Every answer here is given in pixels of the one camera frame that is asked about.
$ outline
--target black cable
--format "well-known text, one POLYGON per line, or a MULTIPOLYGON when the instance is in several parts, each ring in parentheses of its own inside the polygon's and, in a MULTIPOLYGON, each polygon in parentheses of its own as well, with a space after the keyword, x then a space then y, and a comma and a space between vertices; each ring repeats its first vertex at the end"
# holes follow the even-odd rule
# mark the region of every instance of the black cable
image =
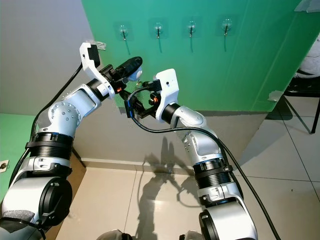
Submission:
POLYGON ((36 135, 36 127, 37 127, 37 121, 38 121, 38 117, 39 115, 46 110, 48 107, 50 107, 57 99, 58 97, 63 93, 64 90, 66 90, 66 88, 69 86, 69 84, 73 81, 73 79, 75 79, 75 77, 78 75, 78 73, 80 72, 80 70, 82 69, 82 63, 80 64, 80 66, 77 68, 77 70, 74 72, 74 74, 70 77, 70 79, 65 83, 65 85, 57 92, 57 94, 51 99, 50 102, 47 103, 47 105, 45 105, 39 112, 38 114, 35 116, 33 123, 32 123, 32 128, 31 128, 31 133, 30 133, 30 142, 33 140, 33 138, 36 135))
POLYGON ((11 177, 10 177, 9 187, 12 184, 12 181, 14 180, 15 176, 17 175, 17 173, 18 173, 18 171, 19 171, 24 159, 27 157, 29 152, 30 152, 30 148, 27 147, 25 149, 24 153, 22 154, 22 156, 20 157, 19 161, 16 163, 16 165, 15 165, 13 171, 12 171, 11 177))
MULTIPOLYGON (((132 96, 134 96, 136 93, 141 92, 143 90, 148 90, 149 87, 142 87, 139 88, 137 90, 135 90, 134 92, 132 92, 129 97, 127 98, 127 103, 128 106, 130 107, 130 99, 132 98, 132 96)), ((202 129, 202 128, 198 128, 198 127, 174 127, 174 128, 167 128, 167 129, 161 129, 161 130, 155 130, 155 129, 150 129, 144 125, 142 125, 133 115, 133 110, 130 110, 130 117, 132 118, 132 120, 135 122, 135 124, 137 124, 141 129, 149 132, 149 133, 154 133, 154 134, 160 134, 160 133, 169 133, 169 132, 175 132, 175 131, 197 131, 197 132, 201 132, 204 133, 206 135, 208 135, 212 140, 214 140, 216 142, 216 144, 219 146, 219 148, 221 149, 222 155, 225 155, 224 150, 228 153, 228 155, 230 156, 231 160, 233 161, 234 165, 237 167, 237 169, 239 170, 241 176, 243 177, 244 181, 246 182, 246 184, 248 185, 248 187, 250 188, 252 194, 254 195, 255 199, 257 200, 271 230, 273 235, 275 236, 276 240, 281 240, 277 230, 264 206, 264 204, 262 203, 260 197, 258 196, 257 192, 255 191, 254 187, 251 185, 250 181, 248 180, 247 176, 245 175, 245 173, 242 171, 239 163, 236 161, 235 157, 233 156, 233 154, 231 153, 231 151, 228 149, 228 147, 220 140, 218 139, 215 135, 213 135, 211 132, 202 129)))
MULTIPOLYGON (((82 63, 80 64, 80 66, 77 68, 77 70, 74 72, 74 74, 70 77, 70 79, 64 84, 64 86, 58 91, 58 93, 51 99, 50 102, 48 102, 47 105, 45 105, 39 112, 38 114, 35 116, 33 123, 32 123, 32 128, 31 128, 31 132, 30 132, 30 142, 34 139, 35 135, 36 135, 36 127, 37 127, 37 122, 38 122, 38 117, 39 115, 46 110, 48 107, 50 107, 57 99, 58 97, 63 93, 64 90, 66 90, 66 88, 69 86, 69 84, 73 81, 73 79, 75 79, 75 77, 78 75, 78 73, 80 72, 80 70, 82 69, 82 63)), ((29 154, 30 149, 26 148, 24 153, 22 154, 22 156, 20 157, 19 161, 16 163, 11 177, 10 177, 10 181, 9 181, 9 187, 12 183, 12 181, 14 180, 15 176, 17 175, 24 159, 26 158, 26 156, 29 154)))
POLYGON ((229 172, 229 174, 230 174, 232 180, 235 182, 236 186, 238 187, 238 190, 239 190, 239 193, 241 195, 241 198, 244 200, 245 199, 244 193, 242 192, 242 188, 240 186, 240 183, 238 182, 238 179, 236 178, 235 174, 232 171, 229 172))

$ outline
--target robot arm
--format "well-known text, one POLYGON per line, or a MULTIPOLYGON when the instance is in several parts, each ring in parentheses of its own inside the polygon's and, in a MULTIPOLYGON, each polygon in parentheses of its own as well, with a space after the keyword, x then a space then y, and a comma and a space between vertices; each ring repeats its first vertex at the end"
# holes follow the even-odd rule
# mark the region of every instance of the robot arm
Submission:
MULTIPOLYGON (((149 103, 153 105, 155 114, 152 111, 149 111, 149 114, 156 120, 167 122, 171 129, 198 128, 217 137, 207 126, 206 118, 202 114, 177 104, 179 87, 174 69, 159 72, 153 82, 143 83, 143 86, 151 92, 149 103)), ((135 113, 142 118, 146 116, 145 110, 142 112, 139 110, 141 103, 137 99, 131 101, 123 98, 128 117, 134 118, 135 113)), ((197 130, 175 132, 191 160, 199 188, 197 191, 199 201, 205 207, 199 215, 204 239, 257 240, 254 222, 240 194, 238 181, 232 174, 233 168, 229 165, 223 150, 212 137, 203 132, 197 130)))
POLYGON ((23 160, 2 202, 0 238, 38 240, 69 214, 72 188, 67 176, 72 172, 70 157, 77 127, 101 102, 125 89, 128 80, 141 75, 141 57, 133 57, 101 71, 97 46, 80 48, 83 70, 91 81, 82 84, 55 102, 48 110, 50 124, 40 128, 26 144, 30 156, 23 160))

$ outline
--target black chair leg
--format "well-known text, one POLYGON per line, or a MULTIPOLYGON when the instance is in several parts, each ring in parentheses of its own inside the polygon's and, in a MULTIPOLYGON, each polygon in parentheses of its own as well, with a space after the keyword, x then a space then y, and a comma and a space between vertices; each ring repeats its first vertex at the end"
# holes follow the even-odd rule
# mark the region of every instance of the black chair leg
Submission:
POLYGON ((313 122, 312 130, 311 130, 312 134, 314 134, 316 132, 316 127, 317 127, 317 123, 318 123, 318 119, 319 119, 319 114, 320 114, 320 98, 319 98, 318 107, 316 108, 314 122, 313 122))

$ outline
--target tiled floor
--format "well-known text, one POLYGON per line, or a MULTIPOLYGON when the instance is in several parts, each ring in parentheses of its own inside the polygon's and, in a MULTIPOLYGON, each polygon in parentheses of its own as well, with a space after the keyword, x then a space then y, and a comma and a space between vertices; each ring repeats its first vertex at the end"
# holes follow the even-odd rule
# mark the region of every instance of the tiled floor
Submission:
MULTIPOLYGON (((317 99, 289 99, 268 116, 240 163, 282 240, 320 239, 320 123, 310 135, 317 99)), ((241 176, 244 201, 259 240, 275 239, 241 176)), ((200 232, 194 178, 187 175, 88 168, 58 240, 95 240, 112 229, 139 240, 178 240, 200 232)))

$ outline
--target green wall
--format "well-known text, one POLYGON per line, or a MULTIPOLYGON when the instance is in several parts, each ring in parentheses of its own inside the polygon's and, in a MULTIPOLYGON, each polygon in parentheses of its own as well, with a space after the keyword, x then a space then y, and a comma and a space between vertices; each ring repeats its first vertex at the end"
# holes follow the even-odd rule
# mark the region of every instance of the green wall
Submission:
POLYGON ((271 111, 320 31, 320 13, 294 12, 301 0, 82 0, 100 56, 117 66, 143 58, 143 81, 176 70, 179 102, 196 110, 271 111), (162 22, 155 38, 152 23, 162 22), (226 38, 222 21, 231 18, 226 38), (194 19, 193 38, 187 20, 194 19), (122 40, 120 24, 127 26, 122 40))
POLYGON ((0 173, 0 202, 7 190, 12 171, 29 141, 34 116, 0 113, 0 161, 9 160, 9 168, 0 173))

